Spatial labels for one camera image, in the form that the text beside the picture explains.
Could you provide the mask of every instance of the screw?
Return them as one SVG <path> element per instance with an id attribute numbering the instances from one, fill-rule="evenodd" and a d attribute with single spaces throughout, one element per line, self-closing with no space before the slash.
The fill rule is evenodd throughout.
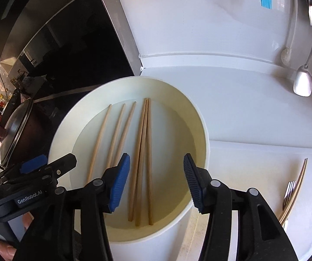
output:
<path id="1" fill-rule="evenodd" d="M 94 186 L 101 186 L 103 184 L 103 180 L 102 179 L 95 179 L 93 181 L 93 185 Z"/>
<path id="2" fill-rule="evenodd" d="M 253 195 L 253 196 L 256 196 L 256 195 L 259 194 L 259 192 L 258 192 L 257 189 L 255 189 L 255 188 L 250 188 L 250 189 L 249 189 L 249 192 L 250 192 L 250 194 Z"/>
<path id="3" fill-rule="evenodd" d="M 64 187 L 62 186 L 58 186 L 55 190 L 54 193 L 55 194 L 62 194 L 64 192 Z"/>
<path id="4" fill-rule="evenodd" d="M 210 184 L 214 187 L 219 187 L 221 183 L 217 179 L 213 179 Z"/>

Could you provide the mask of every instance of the metal fork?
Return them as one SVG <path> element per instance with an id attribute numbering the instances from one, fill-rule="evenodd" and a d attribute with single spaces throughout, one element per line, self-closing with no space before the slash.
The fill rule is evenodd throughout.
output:
<path id="1" fill-rule="evenodd" d="M 295 189 L 295 186 L 296 186 L 296 181 L 291 181 L 291 182 L 289 182 L 287 184 L 287 188 L 286 188 L 285 195 L 284 195 L 284 200 L 283 200 L 282 210 L 284 210 L 284 208 L 286 207 L 287 203 L 289 202 L 291 194 L 292 194 L 292 192 Z M 286 220 L 284 225 L 283 225 L 284 231 L 286 230 L 287 224 L 288 224 L 288 220 Z"/>

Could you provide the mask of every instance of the metal spoon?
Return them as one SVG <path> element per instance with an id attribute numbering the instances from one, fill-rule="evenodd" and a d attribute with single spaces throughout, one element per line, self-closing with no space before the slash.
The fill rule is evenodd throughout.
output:
<path id="1" fill-rule="evenodd" d="M 312 92 L 312 76 L 308 70 L 308 63 L 312 57 L 312 48 L 310 50 L 307 62 L 299 67 L 294 81 L 294 93 L 300 96 L 308 97 Z"/>

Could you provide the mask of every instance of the wooden chopstick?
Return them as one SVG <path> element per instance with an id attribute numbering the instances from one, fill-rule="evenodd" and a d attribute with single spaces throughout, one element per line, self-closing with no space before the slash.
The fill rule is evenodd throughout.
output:
<path id="1" fill-rule="evenodd" d="M 121 112 L 120 112 L 120 116 L 118 117 L 118 120 L 117 120 L 117 123 L 116 123 L 115 132 L 114 132 L 114 134 L 112 136 L 110 150 L 109 150 L 109 153 L 108 153 L 106 169 L 111 167 L 113 151 L 115 149 L 115 144 L 116 144 L 116 139 L 117 139 L 118 132 L 120 131 L 122 116 L 123 116 L 123 112 L 125 110 L 125 107 L 126 107 L 126 104 L 123 104 Z"/>
<path id="2" fill-rule="evenodd" d="M 307 167 L 307 162 L 308 162 L 308 158 L 306 158 L 303 162 L 303 167 L 301 169 L 299 178 L 297 179 L 297 183 L 295 186 L 294 191 L 291 194 L 290 200 L 289 202 L 286 204 L 282 214 L 279 216 L 279 222 L 280 224 L 283 226 L 285 221 L 287 220 L 287 218 L 289 217 L 289 214 L 291 212 L 292 207 L 294 206 L 294 203 L 296 201 L 297 195 L 299 194 L 299 191 L 301 189 L 301 184 L 303 182 L 303 178 L 304 178 L 304 174 L 306 171 L 306 167 Z"/>
<path id="3" fill-rule="evenodd" d="M 96 142 L 95 147 L 94 147 L 94 152 L 93 152 L 91 164 L 90 164 L 90 167 L 89 167 L 89 173 L 88 173 L 88 176 L 87 176 L 86 184 L 88 184 L 91 181 L 91 178 L 92 178 L 94 162 L 95 162 L 95 159 L 97 157 L 97 153 L 98 153 L 98 149 L 99 149 L 100 143 L 102 141 L 103 133 L 104 133 L 104 130 L 105 130 L 105 125 L 107 123 L 107 119 L 109 117 L 109 114 L 110 114 L 110 111 L 111 111 L 111 107 L 112 107 L 112 105 L 110 104 L 109 107 L 108 107 L 108 111 L 107 111 L 107 113 L 105 115 L 105 118 L 103 120 L 102 126 L 100 128 L 99 134 L 98 134 L 97 142 Z"/>
<path id="4" fill-rule="evenodd" d="M 113 166 L 117 166 L 118 162 L 121 159 L 122 149 L 123 149 L 123 146 L 125 145 L 125 141 L 126 141 L 126 137 L 127 137 L 130 121 L 132 120 L 135 106 L 136 106 L 136 102 L 133 103 L 132 108 L 130 109 L 130 112 L 129 112 L 129 115 L 128 115 L 128 118 L 127 118 L 127 121 L 126 121 L 126 124 L 125 124 L 125 128 L 123 129 L 123 132 L 122 132 L 122 135 L 121 135 L 120 143 L 118 144 L 118 147 L 117 147 L 117 151 L 116 151 L 116 155 L 115 155 L 115 160 L 114 160 Z"/>
<path id="5" fill-rule="evenodd" d="M 152 215 L 152 131 L 151 131 L 151 99 L 148 99 L 148 124 L 146 136 L 148 139 L 148 164 L 147 164 L 147 177 L 148 177 L 148 224 L 153 225 Z"/>
<path id="6" fill-rule="evenodd" d="M 144 158 L 145 158 L 145 145 L 146 145 L 146 130 L 148 124 L 148 99 L 146 100 L 144 122 L 143 122 L 143 133 L 141 136 L 140 155 L 138 163 L 138 177 L 137 177 L 137 188 L 136 188 L 136 202 L 135 202 L 135 225 L 140 226 L 141 220 L 141 198 L 143 188 L 143 171 L 144 171 Z"/>
<path id="7" fill-rule="evenodd" d="M 141 145 L 141 137 L 142 137 L 142 133 L 143 133 L 146 101 L 147 100 L 145 99 L 144 104 L 143 104 L 143 108 L 141 110 L 139 130 L 138 130 L 138 136 L 137 136 L 135 153 L 134 153 L 134 168 L 133 168 L 132 179 L 130 181 L 129 211 L 128 211 L 128 221 L 130 221 L 130 222 L 133 221 L 133 215 L 134 215 L 135 189 L 136 189 L 136 181 L 137 181 L 137 175 L 138 175 L 140 145 Z"/>

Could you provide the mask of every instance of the human hand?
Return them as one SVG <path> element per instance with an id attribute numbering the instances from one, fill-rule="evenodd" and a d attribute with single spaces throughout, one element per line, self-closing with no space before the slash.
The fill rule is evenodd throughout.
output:
<path id="1" fill-rule="evenodd" d="M 30 212 L 25 213 L 22 216 L 22 222 L 27 230 L 33 221 L 33 216 Z M 5 241 L 0 241 L 0 255 L 2 258 L 4 258 L 5 261 L 12 261 L 13 257 L 15 256 L 16 249 L 12 247 L 11 245 L 7 244 Z"/>

